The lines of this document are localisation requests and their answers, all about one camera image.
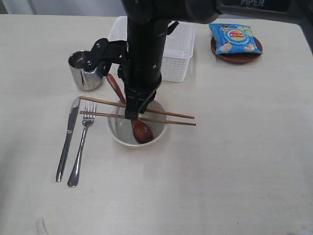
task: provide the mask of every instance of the wooden chopstick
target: wooden chopstick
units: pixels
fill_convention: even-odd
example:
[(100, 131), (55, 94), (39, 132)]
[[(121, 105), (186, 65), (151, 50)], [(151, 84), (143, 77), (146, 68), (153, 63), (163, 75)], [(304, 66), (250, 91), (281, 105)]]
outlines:
[[(97, 103), (100, 103), (100, 104), (113, 105), (113, 106), (122, 107), (122, 108), (126, 107), (125, 104), (111, 102), (111, 101), (107, 101), (107, 100), (96, 99), (96, 98), (91, 98), (91, 97), (86, 97), (86, 96), (80, 96), (80, 99), (93, 101), (93, 102), (97, 102)], [(150, 113), (163, 114), (163, 115), (174, 116), (174, 117), (179, 117), (179, 118), (183, 117), (183, 118), (195, 119), (194, 116), (185, 115), (185, 114), (171, 113), (171, 112), (162, 111), (162, 110), (146, 109), (146, 111), (150, 112)]]
[[(117, 114), (106, 114), (106, 113), (93, 113), (93, 112), (86, 112), (86, 111), (80, 111), (80, 114), (87, 114), (87, 115), (95, 115), (95, 116), (101, 116), (101, 117), (108, 117), (108, 118), (121, 118), (125, 119), (124, 115), (117, 115)], [(158, 122), (158, 123), (165, 123), (165, 124), (176, 124), (176, 125), (186, 125), (186, 126), (196, 126), (196, 123), (191, 122), (182, 122), (182, 121), (171, 121), (171, 120), (160, 120), (160, 119), (154, 119), (154, 118), (147, 118), (147, 117), (139, 117), (138, 120), (140, 121), (150, 121), (150, 122)]]

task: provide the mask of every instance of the white bowl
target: white bowl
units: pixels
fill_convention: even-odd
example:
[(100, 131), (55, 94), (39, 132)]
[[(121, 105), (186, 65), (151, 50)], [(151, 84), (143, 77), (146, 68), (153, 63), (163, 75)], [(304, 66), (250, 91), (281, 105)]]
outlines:
[[(155, 109), (155, 110), (163, 110), (164, 108), (162, 105), (160, 105), (157, 101), (152, 101), (148, 108)], [(110, 114), (118, 114), (118, 115), (124, 115), (125, 114), (125, 108), (121, 107), (113, 107), (110, 110)], [(145, 112), (144, 114), (139, 114), (140, 117), (144, 118), (156, 118), (160, 120), (167, 120), (167, 115), (162, 114), (155, 114), (155, 113), (149, 113)], [(156, 123), (156, 122), (144, 122), (147, 124), (150, 129), (152, 130), (154, 139), (147, 143), (138, 143), (136, 139), (133, 136), (133, 129), (132, 124), (130, 120), (127, 119), (121, 119), (121, 118), (107, 118), (107, 129), (113, 139), (115, 139), (117, 142), (121, 143), (122, 145), (129, 147), (129, 148), (142, 148), (144, 146), (148, 146), (154, 142), (156, 142), (158, 139), (161, 138), (161, 136), (165, 133), (167, 124), (164, 123)]]

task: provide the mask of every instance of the brown plate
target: brown plate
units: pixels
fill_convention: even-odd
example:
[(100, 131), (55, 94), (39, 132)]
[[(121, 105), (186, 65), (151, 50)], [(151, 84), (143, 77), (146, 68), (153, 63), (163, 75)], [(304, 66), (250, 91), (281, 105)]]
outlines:
[[(263, 51), (262, 44), (260, 41), (253, 37), (257, 48), (260, 51)], [(216, 52), (216, 44), (214, 38), (211, 39), (211, 50), (215, 54)], [(262, 54), (259, 53), (235, 53), (235, 54), (218, 54), (217, 57), (220, 57), (222, 60), (226, 60), (235, 64), (245, 64), (251, 61), (258, 59)]]

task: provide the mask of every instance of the knife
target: knife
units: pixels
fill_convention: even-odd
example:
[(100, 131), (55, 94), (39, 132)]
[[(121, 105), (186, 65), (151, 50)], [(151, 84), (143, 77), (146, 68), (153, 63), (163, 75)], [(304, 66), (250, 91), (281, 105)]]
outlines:
[(68, 154), (68, 150), (69, 150), (69, 144), (70, 144), (70, 140), (72, 139), (74, 126), (75, 126), (76, 118), (77, 118), (78, 111), (79, 111), (79, 104), (80, 104), (80, 98), (77, 97), (72, 104), (72, 107), (71, 107), (70, 113), (69, 113), (69, 117), (68, 117), (67, 137), (65, 139), (65, 143), (63, 146), (63, 150), (62, 150), (62, 154), (61, 154), (61, 158), (60, 158), (60, 162), (59, 162), (59, 166), (58, 166), (58, 170), (57, 170), (57, 175), (55, 176), (56, 182), (60, 182), (62, 180), (62, 176), (63, 176), (63, 172), (64, 172), (64, 168), (65, 168), (65, 163), (67, 162), (67, 154)]

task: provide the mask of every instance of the metal fork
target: metal fork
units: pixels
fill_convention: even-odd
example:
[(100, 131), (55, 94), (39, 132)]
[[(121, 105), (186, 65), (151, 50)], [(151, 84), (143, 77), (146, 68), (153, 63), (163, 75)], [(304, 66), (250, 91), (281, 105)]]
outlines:
[[(97, 103), (94, 103), (91, 101), (86, 102), (85, 111), (95, 113), (96, 110), (97, 110)], [(73, 166), (72, 172), (71, 172), (69, 179), (68, 179), (68, 182), (67, 182), (67, 185), (69, 187), (75, 187), (78, 185), (79, 172), (80, 172), (80, 166), (81, 166), (81, 162), (82, 162), (83, 148), (84, 148), (84, 144), (85, 144), (86, 134), (87, 134), (88, 128), (91, 125), (93, 125), (94, 118), (95, 118), (94, 115), (86, 115), (86, 114), (83, 117), (84, 130), (83, 130), (83, 134), (82, 134), (82, 139), (80, 140), (80, 145), (79, 145), (77, 157), (75, 160), (75, 164)]]

